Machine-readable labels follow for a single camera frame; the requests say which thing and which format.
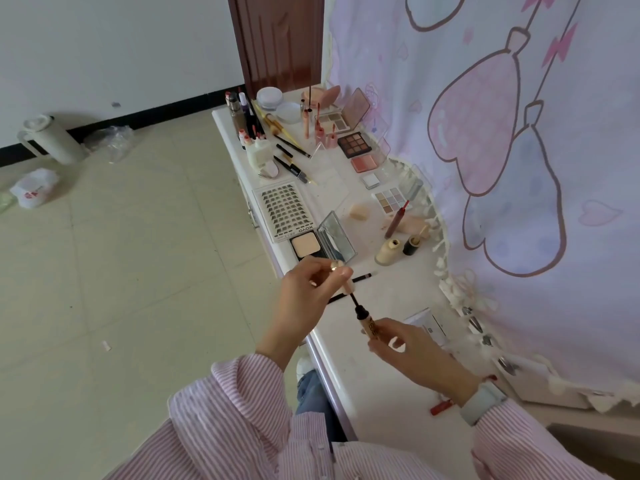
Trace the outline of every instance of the mascara tube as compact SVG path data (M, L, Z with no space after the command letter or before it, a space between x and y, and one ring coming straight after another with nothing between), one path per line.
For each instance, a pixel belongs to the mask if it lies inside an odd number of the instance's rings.
M362 325L364 332L367 334L367 336L372 340L377 340L378 331L376 329L376 323L373 321L373 318L371 318L371 315L369 314L368 311L366 311L364 306L362 305L356 306L356 316L358 318L358 321L360 322L360 325Z

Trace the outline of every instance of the hand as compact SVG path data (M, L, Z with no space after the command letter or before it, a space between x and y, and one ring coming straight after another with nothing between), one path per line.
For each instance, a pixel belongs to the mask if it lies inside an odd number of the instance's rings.
M463 406L482 379L466 370L420 327L383 318L376 320L379 340L369 341L369 350L416 384L450 397ZM393 350L405 345L404 352Z
M266 355L283 371L293 352L320 321L329 298L353 274L345 266L332 272L331 263L331 259L307 256L282 279L275 314L256 353Z

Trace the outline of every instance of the eyeliner pencil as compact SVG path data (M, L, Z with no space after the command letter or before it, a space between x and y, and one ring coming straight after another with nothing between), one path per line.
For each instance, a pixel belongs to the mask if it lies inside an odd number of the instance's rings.
M357 283L359 281L366 280L367 278L370 278L370 277L371 277L371 273L367 273L367 274L363 274L362 276L358 276L357 278L354 278L351 281L353 281L354 283ZM329 299L329 303L338 301L340 298L344 298L345 296L348 296L348 295L345 295L344 293L340 293L340 294L337 294L336 296L332 296Z
M301 155L304 155L307 158L311 158L311 155L309 155L306 151L302 150L301 148L297 147L295 144L288 142L286 139L281 138L278 135L274 135L274 136L278 138L281 142L288 144L290 147L292 147L295 151L297 151Z

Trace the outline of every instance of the plastic bag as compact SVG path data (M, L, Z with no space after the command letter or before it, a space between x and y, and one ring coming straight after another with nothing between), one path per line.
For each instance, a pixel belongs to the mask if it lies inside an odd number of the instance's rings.
M97 153L105 149L109 163L122 160L133 146L133 130L129 126L110 126L94 131L84 138L84 147L89 153Z
M9 192L18 197L21 207L33 209L47 200L59 179L53 170L38 168L18 180Z

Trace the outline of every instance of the white wall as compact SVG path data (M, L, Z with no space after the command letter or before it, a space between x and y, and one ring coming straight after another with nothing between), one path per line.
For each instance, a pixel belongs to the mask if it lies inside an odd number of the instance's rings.
M227 0L1 5L0 147L42 112L73 128L243 82Z

